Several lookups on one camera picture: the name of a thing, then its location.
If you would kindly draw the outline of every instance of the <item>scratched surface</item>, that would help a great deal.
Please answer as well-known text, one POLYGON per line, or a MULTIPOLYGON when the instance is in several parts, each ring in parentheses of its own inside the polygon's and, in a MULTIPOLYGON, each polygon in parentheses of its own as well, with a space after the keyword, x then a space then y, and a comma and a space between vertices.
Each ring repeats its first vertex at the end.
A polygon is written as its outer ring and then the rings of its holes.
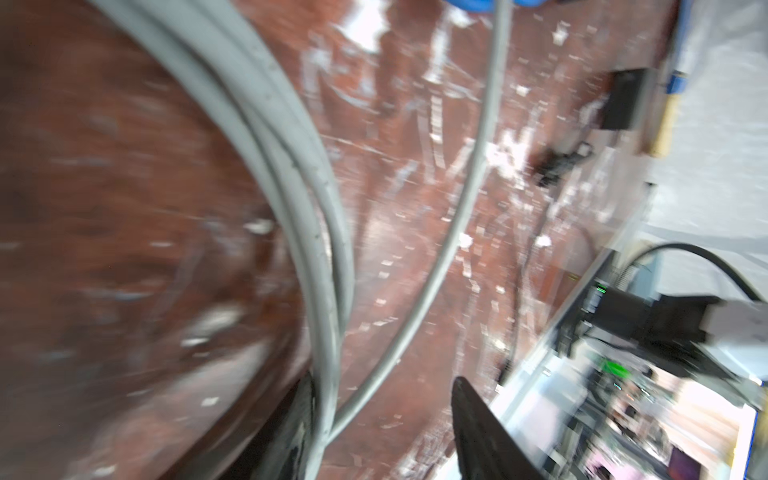
MULTIPOLYGON (((178 84, 78 0, 5 6, 0 101, 0 476, 157 478, 257 430, 306 371, 279 225, 178 84)), ((303 96, 356 245, 340 399, 405 318, 453 214, 489 19, 435 0, 240 0, 303 96)), ((321 478, 424 478, 449 392, 486 398, 634 209, 632 135, 556 191, 531 182, 656 62, 671 0, 515 10, 502 115, 462 249, 411 348, 328 448, 321 478)))

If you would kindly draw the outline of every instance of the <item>black hose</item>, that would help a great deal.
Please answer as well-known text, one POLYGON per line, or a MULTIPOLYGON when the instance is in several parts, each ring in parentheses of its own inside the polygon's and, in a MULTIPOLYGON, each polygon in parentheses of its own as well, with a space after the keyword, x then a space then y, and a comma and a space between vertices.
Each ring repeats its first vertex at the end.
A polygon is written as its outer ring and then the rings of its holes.
POLYGON ((647 250, 644 250, 643 252, 640 252, 631 262, 629 262, 624 270, 622 270, 616 284, 621 285, 625 277, 629 275, 631 268, 637 265, 637 262, 639 262, 643 257, 658 250, 684 250, 709 260, 714 264, 714 266, 722 270, 723 273, 725 273, 731 280, 733 280, 733 282, 741 289, 742 292, 744 292, 744 294, 750 300, 753 302, 765 303, 765 299, 762 298, 744 279, 744 277, 742 277, 737 271, 733 269, 731 265, 728 264, 728 262, 710 252, 709 250, 698 247, 696 245, 691 245, 690 243, 662 243, 661 245, 656 245, 655 247, 651 247, 647 250))

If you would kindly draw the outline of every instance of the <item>blue plastic object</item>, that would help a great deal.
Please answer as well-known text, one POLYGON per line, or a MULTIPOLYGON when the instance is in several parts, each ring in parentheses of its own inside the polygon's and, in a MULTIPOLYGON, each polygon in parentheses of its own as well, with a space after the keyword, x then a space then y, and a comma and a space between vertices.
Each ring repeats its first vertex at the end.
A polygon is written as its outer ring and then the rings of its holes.
MULTIPOLYGON (((538 7, 547 0, 515 0, 515 5, 521 7, 538 7)), ((493 10, 493 0, 448 0, 448 3, 461 10, 475 13, 486 13, 493 10)))

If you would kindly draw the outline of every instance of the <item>green object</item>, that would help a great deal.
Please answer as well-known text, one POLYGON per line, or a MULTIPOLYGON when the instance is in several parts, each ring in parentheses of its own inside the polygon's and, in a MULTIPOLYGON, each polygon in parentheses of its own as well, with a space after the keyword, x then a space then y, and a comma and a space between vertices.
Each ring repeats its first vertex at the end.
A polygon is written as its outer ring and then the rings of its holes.
POLYGON ((605 360, 601 368, 604 372, 611 373, 622 379, 628 379, 632 376, 629 370, 616 362, 605 360))

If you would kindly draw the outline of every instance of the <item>yellow handle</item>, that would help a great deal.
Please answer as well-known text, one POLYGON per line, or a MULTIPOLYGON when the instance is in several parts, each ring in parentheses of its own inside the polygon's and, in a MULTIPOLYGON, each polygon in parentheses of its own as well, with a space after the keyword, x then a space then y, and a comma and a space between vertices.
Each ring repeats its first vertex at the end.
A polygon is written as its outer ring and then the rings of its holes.
POLYGON ((677 106, 680 103, 680 94, 667 95, 667 104, 664 106, 664 116, 661 118, 659 133, 656 141, 648 152, 652 157, 666 157, 670 153, 672 145, 672 128, 677 119, 677 106))

